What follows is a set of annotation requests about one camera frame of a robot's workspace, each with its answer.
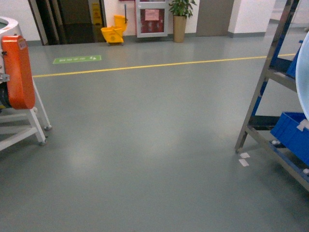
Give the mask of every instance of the green floor sign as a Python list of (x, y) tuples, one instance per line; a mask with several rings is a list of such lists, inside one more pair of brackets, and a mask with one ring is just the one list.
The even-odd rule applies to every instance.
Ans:
[(97, 61), (97, 60), (102, 60), (101, 56), (65, 57), (65, 58), (56, 58), (53, 64), (67, 64), (67, 63)]

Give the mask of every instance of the yellow wet floor sign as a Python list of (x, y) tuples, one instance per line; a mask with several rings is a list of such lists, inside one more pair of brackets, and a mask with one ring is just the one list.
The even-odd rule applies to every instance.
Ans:
[(99, 3), (92, 4), (92, 16), (93, 16), (93, 24), (102, 25), (102, 18), (101, 18)]

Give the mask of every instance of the orange machine cover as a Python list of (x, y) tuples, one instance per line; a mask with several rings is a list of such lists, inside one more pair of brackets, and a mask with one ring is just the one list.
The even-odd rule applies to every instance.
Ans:
[(28, 46), (20, 35), (3, 36), (5, 73), (10, 75), (8, 94), (14, 109), (32, 109), (35, 103)]

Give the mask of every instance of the green leaves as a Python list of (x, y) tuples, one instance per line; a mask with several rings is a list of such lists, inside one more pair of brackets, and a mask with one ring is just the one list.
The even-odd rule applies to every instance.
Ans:
[(197, 5), (194, 0), (172, 0), (169, 4), (169, 6), (171, 6), (169, 11), (172, 12), (173, 15), (190, 18), (193, 15), (192, 5)]

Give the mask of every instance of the fire hydrant cabinet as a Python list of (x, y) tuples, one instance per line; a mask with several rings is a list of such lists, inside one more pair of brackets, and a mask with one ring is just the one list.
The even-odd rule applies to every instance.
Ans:
[(136, 36), (138, 38), (168, 35), (169, 2), (135, 0)]

